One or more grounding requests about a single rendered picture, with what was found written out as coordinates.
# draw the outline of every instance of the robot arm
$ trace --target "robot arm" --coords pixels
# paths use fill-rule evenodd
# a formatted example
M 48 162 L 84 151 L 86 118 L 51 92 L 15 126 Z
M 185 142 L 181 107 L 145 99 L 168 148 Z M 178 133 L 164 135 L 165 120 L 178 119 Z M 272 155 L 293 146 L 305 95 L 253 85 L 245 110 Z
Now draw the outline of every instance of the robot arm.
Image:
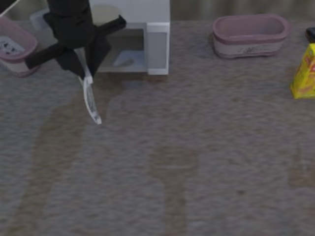
M 19 0 L 1 0 L 0 16 L 11 9 Z M 84 48 L 86 63 L 92 76 L 111 47 L 106 37 L 126 27 L 126 21 L 118 19 L 97 27 L 93 23 L 89 0 L 47 0 L 50 12 L 44 20 L 53 31 L 57 44 L 26 59 L 29 69 L 56 59 L 64 70 L 69 70 L 81 79 L 85 77 L 84 68 L 75 49 Z

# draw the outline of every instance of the pink tub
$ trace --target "pink tub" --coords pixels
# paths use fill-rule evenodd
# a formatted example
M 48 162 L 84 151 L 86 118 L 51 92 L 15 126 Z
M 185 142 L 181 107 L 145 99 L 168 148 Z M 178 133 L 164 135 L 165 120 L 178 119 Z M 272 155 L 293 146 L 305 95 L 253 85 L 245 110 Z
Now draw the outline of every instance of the pink tub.
M 0 17 L 0 63 L 18 77 L 26 77 L 38 67 L 29 70 L 25 58 L 37 48 L 34 36 L 6 17 Z
M 221 17 L 212 27 L 214 50 L 223 58 L 272 56 L 290 32 L 288 21 L 275 14 Z

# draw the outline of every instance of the gray panel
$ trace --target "gray panel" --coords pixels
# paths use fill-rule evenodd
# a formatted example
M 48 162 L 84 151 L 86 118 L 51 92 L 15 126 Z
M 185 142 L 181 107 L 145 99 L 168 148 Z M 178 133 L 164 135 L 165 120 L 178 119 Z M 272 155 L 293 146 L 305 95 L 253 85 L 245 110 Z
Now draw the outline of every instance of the gray panel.
M 165 32 L 148 33 L 148 68 L 165 69 L 167 67 L 167 41 Z

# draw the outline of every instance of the yellow package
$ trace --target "yellow package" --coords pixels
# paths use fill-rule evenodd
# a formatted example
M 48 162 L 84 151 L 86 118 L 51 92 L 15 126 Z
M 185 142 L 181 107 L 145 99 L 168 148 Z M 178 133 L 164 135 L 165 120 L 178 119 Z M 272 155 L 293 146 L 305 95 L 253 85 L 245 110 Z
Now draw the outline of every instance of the yellow package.
M 315 43 L 308 46 L 302 62 L 297 69 L 291 91 L 293 97 L 315 98 Z

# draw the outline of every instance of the pink basket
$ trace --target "pink basket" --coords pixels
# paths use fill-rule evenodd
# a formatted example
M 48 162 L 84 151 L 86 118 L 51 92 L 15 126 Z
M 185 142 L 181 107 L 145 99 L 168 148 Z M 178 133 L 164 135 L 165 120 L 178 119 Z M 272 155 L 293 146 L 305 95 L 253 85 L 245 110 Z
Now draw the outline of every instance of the pink basket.
M 271 56 L 289 32 L 288 21 L 275 14 L 221 17 L 213 23 L 214 49 L 223 58 Z
M 6 17 L 0 18 L 0 63 L 18 77 L 35 72 L 25 64 L 25 58 L 35 52 L 36 38 Z

